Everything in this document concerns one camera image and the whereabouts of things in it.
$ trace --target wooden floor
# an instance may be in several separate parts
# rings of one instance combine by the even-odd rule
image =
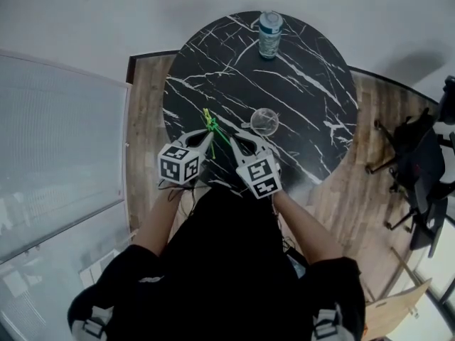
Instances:
[[[136,62],[134,86],[129,101],[127,151],[127,194],[132,230],[144,220],[158,195],[156,155],[168,142],[164,127],[162,98],[164,80],[174,56],[141,58]],[[380,119],[393,129],[406,116],[419,114],[433,105],[400,87],[353,72],[359,103],[358,126],[348,155],[339,167],[309,194],[294,191],[292,197],[314,214],[344,246],[347,256],[358,261],[364,283],[380,297],[398,270],[393,246],[408,256],[410,235],[383,226],[396,222],[408,206],[399,194],[389,194],[392,179],[387,171],[367,175],[366,163],[382,163],[392,156],[373,121]],[[173,233],[186,218],[192,201],[186,196]],[[286,226],[282,229],[290,235]]]

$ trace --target black shirt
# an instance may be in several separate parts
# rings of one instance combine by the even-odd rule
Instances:
[[[312,264],[298,279],[267,200],[211,190],[157,257],[131,245],[68,311],[70,327],[92,307],[113,308],[108,341],[158,336],[296,335],[310,340],[320,309],[360,340],[365,299],[348,258]]]

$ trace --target chair leg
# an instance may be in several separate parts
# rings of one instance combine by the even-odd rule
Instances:
[[[389,193],[398,193],[398,182],[393,182],[393,184],[389,187]]]
[[[412,221],[411,227],[405,226],[405,230],[412,234],[412,231],[414,230],[414,221]]]
[[[384,164],[381,164],[379,167],[374,168],[374,169],[371,168],[371,166],[369,164],[367,164],[365,166],[365,171],[367,172],[367,174],[375,174],[377,172],[385,170],[386,168],[389,168],[390,166],[393,166],[396,162],[397,162],[397,157],[395,156],[394,158],[390,159],[389,161],[385,162]]]
[[[385,138],[390,143],[390,145],[394,146],[393,136],[389,133],[387,128],[384,125],[382,125],[381,121],[375,120],[374,125],[375,129],[381,130],[381,132],[385,135]]]
[[[396,224],[394,224],[392,226],[392,224],[390,222],[386,222],[384,225],[386,228],[388,228],[390,231],[393,231],[395,230],[397,227],[399,227],[402,223],[406,222],[409,218],[411,218],[412,216],[414,216],[416,214],[416,210],[414,208],[412,208],[411,210],[409,210],[409,212],[400,220],[398,221]]]

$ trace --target person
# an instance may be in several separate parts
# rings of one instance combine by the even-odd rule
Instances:
[[[283,190],[256,200],[211,189],[168,243],[182,193],[163,190],[132,245],[73,301],[68,322],[76,340],[361,339],[365,299],[356,262]],[[274,208],[309,263],[301,278],[283,252]],[[327,310],[338,332],[318,321]]]

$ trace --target white cube with marker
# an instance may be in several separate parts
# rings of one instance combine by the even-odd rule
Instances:
[[[166,144],[158,154],[159,178],[183,185],[199,175],[197,150]]]
[[[240,166],[236,171],[257,199],[270,196],[282,189],[279,166],[272,154]]]

